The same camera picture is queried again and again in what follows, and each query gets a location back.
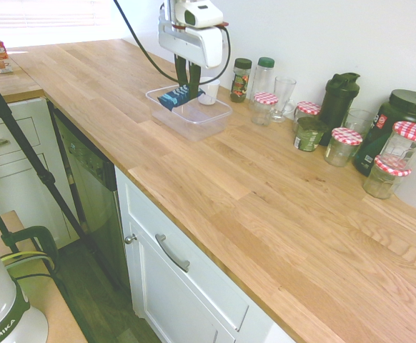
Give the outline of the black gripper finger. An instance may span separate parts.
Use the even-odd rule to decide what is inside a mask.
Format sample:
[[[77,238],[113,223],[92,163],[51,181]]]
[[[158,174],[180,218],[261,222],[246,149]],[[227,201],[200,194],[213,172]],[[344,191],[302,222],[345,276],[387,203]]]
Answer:
[[[186,63],[186,59],[181,56],[174,55],[174,66],[177,74],[177,81],[180,86],[184,86],[188,82]]]
[[[195,99],[199,93],[199,82],[201,77],[201,67],[196,64],[189,65],[189,98]]]

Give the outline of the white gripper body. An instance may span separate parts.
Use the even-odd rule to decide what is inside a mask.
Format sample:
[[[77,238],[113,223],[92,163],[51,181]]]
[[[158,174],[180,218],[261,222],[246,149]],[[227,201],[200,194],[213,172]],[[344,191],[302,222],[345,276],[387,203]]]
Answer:
[[[222,33],[217,27],[181,30],[160,18],[158,40],[162,48],[198,66],[211,69],[222,62]]]

